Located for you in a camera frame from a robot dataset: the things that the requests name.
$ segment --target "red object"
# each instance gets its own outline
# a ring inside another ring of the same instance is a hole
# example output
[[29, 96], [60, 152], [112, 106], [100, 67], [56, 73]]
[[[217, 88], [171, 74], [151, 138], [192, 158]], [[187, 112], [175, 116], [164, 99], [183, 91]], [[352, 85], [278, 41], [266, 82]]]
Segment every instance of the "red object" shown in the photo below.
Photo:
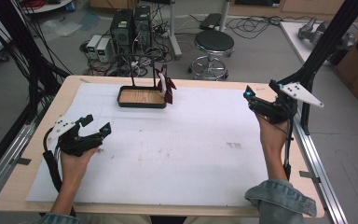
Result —
[[[161, 68], [161, 71], [159, 71], [156, 68], [156, 72], [158, 74], [162, 74], [165, 77], [165, 84], [167, 87], [167, 91], [165, 92], [164, 101], [168, 104], [172, 104], [172, 100], [173, 100], [172, 88], [176, 89], [175, 84], [173, 84], [170, 77], [168, 77], [166, 74], [163, 73], [163, 67]], [[157, 87], [159, 91], [162, 91], [161, 79], [159, 80]]]

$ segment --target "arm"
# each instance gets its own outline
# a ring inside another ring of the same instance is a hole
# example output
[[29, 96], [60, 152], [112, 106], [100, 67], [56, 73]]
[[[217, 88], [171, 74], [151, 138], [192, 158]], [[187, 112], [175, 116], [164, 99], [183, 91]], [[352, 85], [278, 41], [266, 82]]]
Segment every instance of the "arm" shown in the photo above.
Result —
[[267, 165], [268, 179], [287, 180], [282, 166], [282, 148], [286, 139], [287, 122], [272, 125], [268, 119], [255, 114], [260, 126], [260, 142]]
[[51, 213], [69, 215], [81, 180], [87, 170], [87, 165], [97, 148], [90, 149], [81, 157], [61, 152], [62, 186]]

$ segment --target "aluminum rail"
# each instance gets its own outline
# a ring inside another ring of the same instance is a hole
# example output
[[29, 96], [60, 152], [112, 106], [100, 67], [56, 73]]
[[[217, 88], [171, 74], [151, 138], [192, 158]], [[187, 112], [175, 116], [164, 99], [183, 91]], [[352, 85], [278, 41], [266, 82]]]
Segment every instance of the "aluminum rail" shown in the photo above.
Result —
[[295, 134], [295, 137], [298, 140], [297, 142], [299, 143], [299, 146], [305, 155], [304, 159], [309, 166], [313, 177], [319, 180], [317, 183], [315, 183], [315, 187], [317, 190], [319, 190], [319, 193], [321, 194], [320, 197], [322, 196], [324, 207], [327, 208], [333, 223], [348, 223], [341, 205], [339, 204], [337, 195], [333, 190], [330, 180], [328, 179], [318, 151], [316, 150], [310, 135], [307, 135], [304, 129], [301, 127], [300, 112], [295, 115], [295, 130], [296, 131], [293, 133]]
[[17, 161], [31, 140], [36, 130], [36, 123], [34, 119], [30, 124], [24, 124], [16, 135], [6, 153], [0, 160], [0, 185], [5, 181], [7, 175], [11, 174]]

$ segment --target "power supply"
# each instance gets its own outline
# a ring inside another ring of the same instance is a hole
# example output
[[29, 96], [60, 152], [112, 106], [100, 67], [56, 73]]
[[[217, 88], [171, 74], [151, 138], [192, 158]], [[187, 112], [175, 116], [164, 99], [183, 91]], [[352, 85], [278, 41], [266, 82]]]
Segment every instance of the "power supply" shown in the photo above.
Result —
[[138, 45], [148, 49], [152, 47], [150, 6], [138, 6], [133, 16]]
[[100, 43], [101, 38], [101, 35], [94, 35], [87, 44], [87, 51], [89, 52], [90, 59], [98, 59], [97, 47]]
[[109, 63], [113, 55], [109, 37], [103, 37], [97, 48], [98, 58], [101, 63]]
[[131, 9], [118, 9], [110, 25], [112, 39], [120, 47], [130, 46], [135, 38], [132, 13]]

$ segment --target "black stool seat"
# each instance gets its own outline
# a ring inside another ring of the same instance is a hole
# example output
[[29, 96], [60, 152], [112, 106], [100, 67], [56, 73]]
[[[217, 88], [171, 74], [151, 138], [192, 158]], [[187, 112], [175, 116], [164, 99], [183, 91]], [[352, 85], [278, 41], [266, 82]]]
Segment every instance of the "black stool seat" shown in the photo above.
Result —
[[194, 42], [201, 48], [211, 51], [227, 51], [234, 47], [234, 40], [231, 36], [215, 30], [198, 33]]

